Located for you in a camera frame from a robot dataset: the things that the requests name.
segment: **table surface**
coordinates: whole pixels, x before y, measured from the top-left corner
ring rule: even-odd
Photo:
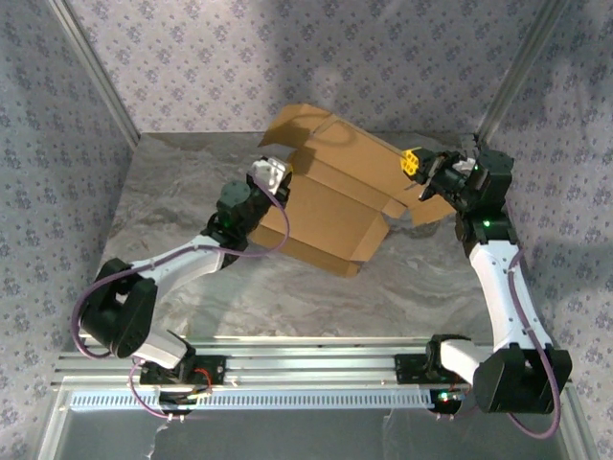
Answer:
[[[381,136],[402,148],[443,149],[415,134]],[[126,262],[187,242],[215,211],[223,184],[262,154],[252,133],[144,135],[102,256]],[[283,254],[243,259],[162,299],[156,325],[179,334],[422,336],[491,341],[483,292],[455,239],[453,218],[391,231],[357,277],[345,279]]]

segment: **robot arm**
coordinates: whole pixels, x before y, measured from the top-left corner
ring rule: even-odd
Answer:
[[[155,305],[171,290],[249,256],[242,252],[247,236],[273,201],[285,206],[290,180],[287,164],[262,158],[252,165],[245,182],[223,187],[216,213],[200,235],[157,257],[105,263],[97,281],[113,281],[86,297],[77,312],[78,324],[116,357],[141,358],[166,380],[190,383],[195,351],[176,334],[152,329]]]
[[[550,413],[554,395],[539,349],[559,390],[572,362],[568,352],[554,349],[538,320],[518,263],[517,237],[504,211],[513,160],[495,150],[477,160],[426,149],[404,155],[404,172],[424,186],[420,200],[440,195],[456,210],[456,236],[481,283],[493,329],[492,354],[466,337],[433,336],[427,372],[451,371],[470,383],[484,412]]]

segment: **purple cable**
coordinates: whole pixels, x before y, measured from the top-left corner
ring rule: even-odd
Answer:
[[[71,318],[71,322],[70,322],[70,334],[73,337],[73,341],[75,342],[75,345],[77,345],[77,348],[79,349],[79,351],[81,353],[83,353],[85,356],[91,358],[91,359],[103,359],[105,357],[109,357],[111,355],[110,352],[105,352],[102,354],[95,354],[92,353],[91,351],[89,351],[87,349],[87,346],[85,345],[85,343],[83,342],[83,340],[79,337],[79,329],[80,329],[80,313],[81,310],[83,308],[83,304],[85,303],[85,301],[87,300],[87,298],[93,293],[95,292],[97,289],[108,285],[109,283],[113,283],[114,281],[117,280],[121,280],[123,278],[126,278],[128,276],[132,276],[136,273],[140,273],[141,271],[146,271],[146,270],[150,270],[150,269],[154,269],[156,266],[159,265],[163,265],[166,264],[174,259],[176,259],[179,256],[182,256],[183,254],[187,254],[188,252],[193,252],[193,251],[197,251],[197,250],[201,250],[201,249],[205,249],[205,250],[212,250],[212,251],[218,251],[221,252],[223,254],[230,254],[232,256],[239,256],[239,257],[263,257],[266,256],[272,252],[278,251],[279,249],[281,249],[284,244],[287,242],[287,239],[289,238],[289,217],[287,216],[287,212],[285,211],[283,205],[279,202],[279,200],[277,198],[275,198],[275,196],[270,193],[268,191],[268,189],[266,189],[265,186],[263,186],[259,180],[257,180],[255,177],[253,177],[253,181],[254,183],[258,186],[258,188],[268,197],[268,199],[270,199],[270,201],[272,202],[272,204],[278,208],[281,211],[281,215],[284,218],[284,223],[285,223],[285,234],[283,239],[281,240],[281,242],[279,244],[277,244],[275,247],[272,247],[270,249],[266,249],[265,251],[260,251],[260,252],[242,252],[242,251],[236,251],[234,249],[227,249],[225,247],[218,247],[218,246],[210,246],[208,244],[200,244],[198,246],[190,246],[190,247],[184,247],[182,249],[177,249],[176,251],[170,253],[168,256],[160,259],[159,261],[157,261],[155,264],[151,264],[151,265],[143,265],[143,266],[139,266],[138,268],[131,268],[125,271],[120,271],[119,273],[114,273],[110,276],[104,277],[101,280],[98,280],[96,283],[94,283],[93,285],[91,285],[90,287],[88,287],[77,299],[77,302],[75,303],[75,307],[73,308],[73,315]]]
[[[523,426],[523,424],[513,414],[509,414],[509,417],[511,418],[511,421],[513,422],[513,424],[517,426],[524,434],[527,434],[528,436],[532,438],[542,440],[542,439],[551,438],[554,434],[556,434],[556,431],[559,428],[559,423],[560,423],[560,418],[561,418],[561,401],[559,398],[559,388],[557,387],[557,381],[556,381],[556,376],[554,374],[554,369],[552,368],[552,365],[550,364],[549,359],[547,359],[547,356],[545,355],[545,351],[543,350],[543,347],[540,346],[540,343],[538,342],[538,338],[536,337],[536,334],[534,333],[533,329],[530,327],[530,321],[528,317],[526,316],[524,309],[521,308],[519,296],[517,295],[517,290],[515,288],[514,273],[513,273],[512,268],[514,268],[516,265],[519,264],[522,254],[523,254],[523,250],[519,250],[517,254],[515,254],[515,256],[512,258],[511,264],[509,265],[508,277],[509,277],[509,288],[511,290],[511,299],[513,301],[513,305],[515,306],[515,311],[517,311],[517,315],[519,316],[519,319],[521,320],[522,326],[526,330],[526,333],[530,337],[530,340],[533,342],[534,347],[536,348],[536,351],[538,352],[538,355],[540,357],[540,360],[543,363],[543,367],[545,368],[545,374],[547,374],[547,379],[552,388],[552,394],[554,396],[554,420],[552,421],[551,426],[546,431],[543,431],[542,433],[537,433]]]
[[[161,414],[160,412],[155,411],[154,409],[152,409],[140,396],[139,394],[136,392],[136,389],[134,388],[134,382],[132,381],[132,379],[134,378],[134,374],[136,373],[136,369],[139,368],[139,366],[141,366],[143,364],[143,362],[145,362],[144,359],[139,359],[136,362],[134,362],[134,364],[132,365],[132,368],[130,369],[130,373],[127,376],[127,386],[130,388],[130,391],[132,392],[132,396],[136,399],[136,401],[138,402],[138,404],[140,404],[144,410],[146,410],[149,414],[151,414],[153,417],[158,417],[160,419],[167,419],[169,416],[168,415],[164,415]]]

